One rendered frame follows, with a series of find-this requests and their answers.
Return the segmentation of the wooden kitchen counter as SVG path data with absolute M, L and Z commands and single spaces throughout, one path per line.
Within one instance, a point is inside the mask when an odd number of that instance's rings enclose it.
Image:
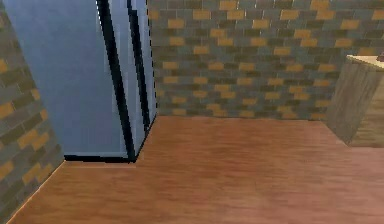
M 348 146 L 384 148 L 384 62 L 346 56 L 326 125 Z

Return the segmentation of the blue grey fridge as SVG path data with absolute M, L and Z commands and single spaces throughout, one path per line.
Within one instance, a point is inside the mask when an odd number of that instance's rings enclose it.
M 146 0 L 1 0 L 68 160 L 134 161 L 156 118 Z

